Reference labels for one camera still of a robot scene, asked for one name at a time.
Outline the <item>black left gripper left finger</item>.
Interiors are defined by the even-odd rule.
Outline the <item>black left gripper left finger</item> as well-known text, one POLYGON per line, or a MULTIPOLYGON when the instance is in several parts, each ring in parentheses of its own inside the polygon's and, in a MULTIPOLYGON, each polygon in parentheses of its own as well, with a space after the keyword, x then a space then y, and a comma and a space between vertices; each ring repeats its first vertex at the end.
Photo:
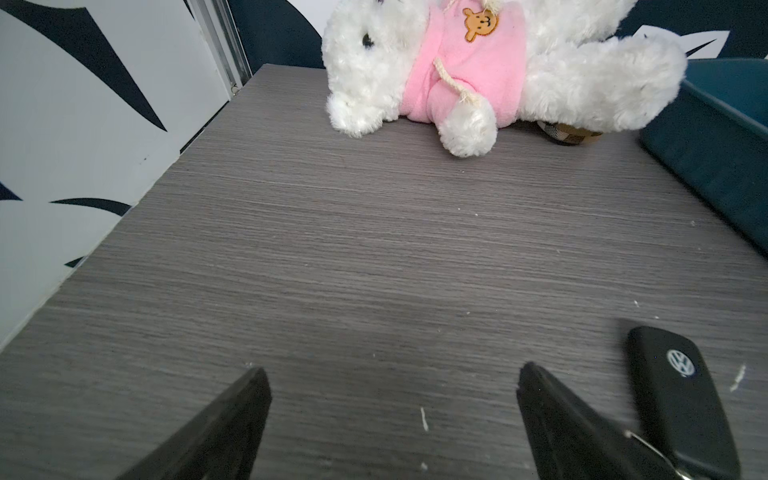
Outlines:
POLYGON ((272 401, 268 376, 251 368, 119 477, 248 479, 272 401))

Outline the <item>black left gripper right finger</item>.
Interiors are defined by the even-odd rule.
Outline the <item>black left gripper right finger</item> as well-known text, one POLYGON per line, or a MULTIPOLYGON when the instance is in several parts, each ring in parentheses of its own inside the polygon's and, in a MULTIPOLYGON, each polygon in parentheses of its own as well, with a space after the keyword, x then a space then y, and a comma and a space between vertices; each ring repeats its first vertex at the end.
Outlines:
POLYGON ((676 479, 677 471, 545 368, 520 370, 517 400, 541 479, 676 479))

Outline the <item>black VW car key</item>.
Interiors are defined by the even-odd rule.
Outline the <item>black VW car key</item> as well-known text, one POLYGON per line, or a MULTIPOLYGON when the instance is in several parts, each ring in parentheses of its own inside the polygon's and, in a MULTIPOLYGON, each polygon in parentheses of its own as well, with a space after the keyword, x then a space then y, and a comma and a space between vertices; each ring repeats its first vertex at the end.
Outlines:
POLYGON ((739 479, 733 434, 697 345, 669 330, 637 326, 627 334, 626 352, 649 443, 693 479, 739 479))

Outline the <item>teal plastic storage box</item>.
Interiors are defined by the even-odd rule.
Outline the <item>teal plastic storage box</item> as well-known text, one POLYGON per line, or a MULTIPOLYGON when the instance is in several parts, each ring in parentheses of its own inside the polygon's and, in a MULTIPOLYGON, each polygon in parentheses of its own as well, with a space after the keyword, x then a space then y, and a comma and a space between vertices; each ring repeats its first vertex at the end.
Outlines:
POLYGON ((767 61, 692 60, 677 98, 640 131, 645 149, 767 251, 767 61))

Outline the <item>white plush bear pink shirt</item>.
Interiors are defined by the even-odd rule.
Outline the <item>white plush bear pink shirt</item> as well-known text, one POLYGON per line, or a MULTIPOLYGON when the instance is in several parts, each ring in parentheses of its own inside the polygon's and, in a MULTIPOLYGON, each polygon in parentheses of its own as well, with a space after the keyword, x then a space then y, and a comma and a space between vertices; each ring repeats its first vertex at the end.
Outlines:
POLYGON ((639 130, 677 96, 674 41, 618 37, 630 1, 341 1, 322 37, 332 127, 432 124, 457 157, 518 121, 639 130))

